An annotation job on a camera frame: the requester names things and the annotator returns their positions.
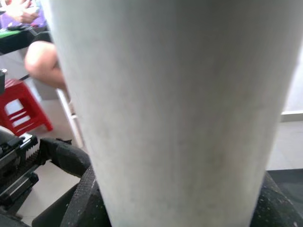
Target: floor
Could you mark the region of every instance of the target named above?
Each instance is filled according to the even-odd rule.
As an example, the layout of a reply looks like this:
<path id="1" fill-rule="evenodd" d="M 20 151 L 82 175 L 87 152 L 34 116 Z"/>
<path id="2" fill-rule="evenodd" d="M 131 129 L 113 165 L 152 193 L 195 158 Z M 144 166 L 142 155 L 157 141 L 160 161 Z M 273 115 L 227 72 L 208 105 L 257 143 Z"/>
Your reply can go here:
<path id="1" fill-rule="evenodd" d="M 5 65 L 9 69 L 10 77 L 20 78 L 24 76 L 26 72 L 23 69 L 22 56 L 23 53 L 19 52 L 5 55 L 5 58 L 0 58 L 0 68 Z M 285 109 L 297 110 L 299 108 L 303 110 L 303 99 L 301 99 L 303 67 L 300 68 L 299 66 L 294 73 L 294 82 Z M 54 127 L 52 132 L 47 132 L 44 127 L 39 127 L 31 133 L 38 137 L 73 139 L 59 100 L 41 100 L 33 81 L 27 80 L 27 84 L 40 101 Z M 267 170 L 303 168 L 302 145 L 303 122 L 280 123 Z M 39 176 L 39 182 L 33 187 L 32 192 L 18 212 L 28 225 L 31 224 L 34 217 L 39 215 L 79 181 L 79 178 L 65 173 L 51 163 L 46 163 L 44 166 L 39 167 L 36 173 Z"/>

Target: person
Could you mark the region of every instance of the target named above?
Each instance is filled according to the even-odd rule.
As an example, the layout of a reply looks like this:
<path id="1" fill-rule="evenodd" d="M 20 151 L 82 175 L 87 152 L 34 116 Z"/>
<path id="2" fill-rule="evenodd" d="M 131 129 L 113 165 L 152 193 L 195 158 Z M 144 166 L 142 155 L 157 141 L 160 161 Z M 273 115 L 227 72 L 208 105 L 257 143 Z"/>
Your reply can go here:
<path id="1" fill-rule="evenodd" d="M 31 0 L 11 0 L 7 6 L 7 14 L 20 23 L 31 24 L 38 17 L 38 14 L 30 9 L 31 3 Z M 25 68 L 31 77 L 54 88 L 66 90 L 56 47 L 49 31 L 38 34 L 28 47 Z"/>

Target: red plastic stool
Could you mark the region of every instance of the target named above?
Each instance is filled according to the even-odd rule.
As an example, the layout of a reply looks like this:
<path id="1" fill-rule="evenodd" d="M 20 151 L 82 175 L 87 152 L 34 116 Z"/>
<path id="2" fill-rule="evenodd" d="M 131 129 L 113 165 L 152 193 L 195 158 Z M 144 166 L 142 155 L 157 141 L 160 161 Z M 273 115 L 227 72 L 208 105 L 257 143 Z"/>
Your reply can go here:
<path id="1" fill-rule="evenodd" d="M 8 115 L 5 107 L 8 103 L 15 100 L 19 100 L 23 108 Z M 14 126 L 14 122 L 26 116 L 30 119 Z M 0 95 L 0 125 L 8 128 L 15 135 L 20 136 L 42 124 L 44 124 L 49 131 L 53 129 L 52 124 L 27 86 L 17 79 L 5 80 L 5 91 Z"/>

